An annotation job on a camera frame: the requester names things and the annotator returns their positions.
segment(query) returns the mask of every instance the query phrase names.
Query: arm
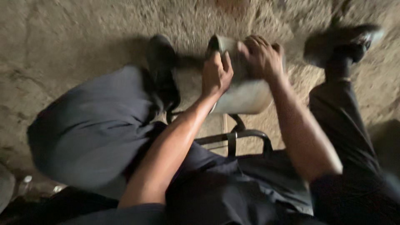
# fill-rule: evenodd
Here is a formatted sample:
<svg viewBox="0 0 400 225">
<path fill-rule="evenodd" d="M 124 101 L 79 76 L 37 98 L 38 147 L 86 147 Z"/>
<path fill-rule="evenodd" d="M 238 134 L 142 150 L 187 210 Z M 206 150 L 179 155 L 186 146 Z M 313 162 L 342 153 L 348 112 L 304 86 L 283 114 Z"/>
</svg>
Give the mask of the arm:
<svg viewBox="0 0 400 225">
<path fill-rule="evenodd" d="M 165 204 L 165 192 L 186 157 L 194 137 L 215 102 L 228 89 L 233 70 L 228 53 L 205 62 L 202 95 L 154 141 L 131 176 L 119 208 L 144 203 Z"/>
<path fill-rule="evenodd" d="M 282 139 L 297 172 L 308 182 L 326 174 L 341 174 L 342 164 L 335 149 L 284 74 L 283 48 L 269 45 L 260 36 L 247 38 L 246 45 L 240 43 L 238 48 L 252 65 L 253 73 L 270 86 Z"/>
</svg>

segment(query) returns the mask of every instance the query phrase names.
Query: black metal chair frame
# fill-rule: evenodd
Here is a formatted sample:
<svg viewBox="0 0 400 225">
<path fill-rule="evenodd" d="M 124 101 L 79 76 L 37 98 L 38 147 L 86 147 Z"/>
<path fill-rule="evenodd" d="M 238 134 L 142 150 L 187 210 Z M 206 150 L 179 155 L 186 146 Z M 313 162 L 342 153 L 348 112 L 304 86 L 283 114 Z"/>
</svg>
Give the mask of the black metal chair frame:
<svg viewBox="0 0 400 225">
<path fill-rule="evenodd" d="M 172 121 L 172 117 L 175 115 L 180 114 L 181 112 L 167 112 L 167 123 L 170 124 Z M 272 153 L 272 145 L 271 140 L 268 136 L 261 131 L 258 130 L 247 130 L 246 126 L 244 125 L 242 119 L 237 114 L 228 114 L 232 119 L 236 121 L 236 126 L 231 130 L 230 133 L 224 133 L 220 135 L 213 135 L 208 137 L 203 137 L 196 139 L 198 144 L 206 145 L 212 144 L 222 141 L 228 141 L 228 157 L 235 157 L 236 156 L 236 140 L 238 138 L 244 137 L 258 137 L 261 138 L 264 142 L 263 145 L 263 155 L 266 157 L 268 154 Z"/>
</svg>

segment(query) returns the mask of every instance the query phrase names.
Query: gray trousers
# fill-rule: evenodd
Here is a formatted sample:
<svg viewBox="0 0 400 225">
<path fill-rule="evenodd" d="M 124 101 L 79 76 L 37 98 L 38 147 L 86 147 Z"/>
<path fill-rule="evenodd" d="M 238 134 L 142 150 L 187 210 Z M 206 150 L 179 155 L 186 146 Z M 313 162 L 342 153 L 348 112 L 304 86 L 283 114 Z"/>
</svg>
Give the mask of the gray trousers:
<svg viewBox="0 0 400 225">
<path fill-rule="evenodd" d="M 119 199 L 126 177 L 166 126 L 150 123 L 162 110 L 147 72 L 137 67 L 126 66 L 85 82 L 44 109 L 29 127 L 34 163 L 55 181 Z M 379 170 L 349 82 L 315 87 L 310 110 L 345 170 Z M 193 143 L 175 179 L 226 160 Z M 262 187 L 293 205 L 311 206 L 310 195 L 285 151 L 275 151 L 267 159 L 253 155 L 237 160 L 243 173 Z"/>
</svg>

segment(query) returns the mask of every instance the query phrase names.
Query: foot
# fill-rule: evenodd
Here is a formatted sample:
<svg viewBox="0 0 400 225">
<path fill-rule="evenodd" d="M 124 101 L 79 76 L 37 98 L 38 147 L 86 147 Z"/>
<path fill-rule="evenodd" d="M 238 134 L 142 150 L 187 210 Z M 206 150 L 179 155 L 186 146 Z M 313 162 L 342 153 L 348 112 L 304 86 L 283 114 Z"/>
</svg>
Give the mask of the foot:
<svg viewBox="0 0 400 225">
<path fill-rule="evenodd" d="M 163 101 L 164 110 L 174 110 L 180 103 L 179 91 L 174 80 L 174 69 L 178 64 L 178 56 L 168 37 L 158 34 L 150 39 L 147 63 L 157 93 Z"/>
<path fill-rule="evenodd" d="M 304 59 L 311 65 L 326 68 L 327 62 L 340 51 L 351 63 L 357 63 L 383 34 L 380 26 L 371 24 L 329 29 L 307 39 Z"/>
</svg>

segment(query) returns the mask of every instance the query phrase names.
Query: concrete floor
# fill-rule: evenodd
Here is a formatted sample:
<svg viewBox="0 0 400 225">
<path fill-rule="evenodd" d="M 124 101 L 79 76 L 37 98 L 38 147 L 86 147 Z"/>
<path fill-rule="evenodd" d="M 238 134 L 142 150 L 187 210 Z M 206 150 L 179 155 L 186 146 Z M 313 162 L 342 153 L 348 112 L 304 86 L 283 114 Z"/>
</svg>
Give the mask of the concrete floor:
<svg viewBox="0 0 400 225">
<path fill-rule="evenodd" d="M 27 126 L 79 83 L 129 62 L 145 64 L 146 38 L 156 33 L 168 35 L 179 53 L 192 56 L 204 54 L 214 33 L 236 39 L 257 33 L 277 41 L 286 49 L 291 82 L 307 104 L 323 71 L 302 60 L 306 37 L 333 22 L 380 24 L 386 36 L 352 68 L 352 79 L 368 127 L 400 119 L 399 11 L 397 0 L 0 1 L 0 161 L 17 178 L 33 175 L 31 192 L 51 194 L 56 183 L 31 163 Z M 179 70 L 177 77 L 185 109 L 199 95 L 201 77 L 195 68 Z M 275 148 L 284 146 L 274 105 L 242 118 L 248 128 L 268 134 Z M 222 115 L 210 116 L 199 136 L 221 133 L 224 126 Z M 241 140 L 238 153 L 260 152 L 259 144 Z"/>
</svg>

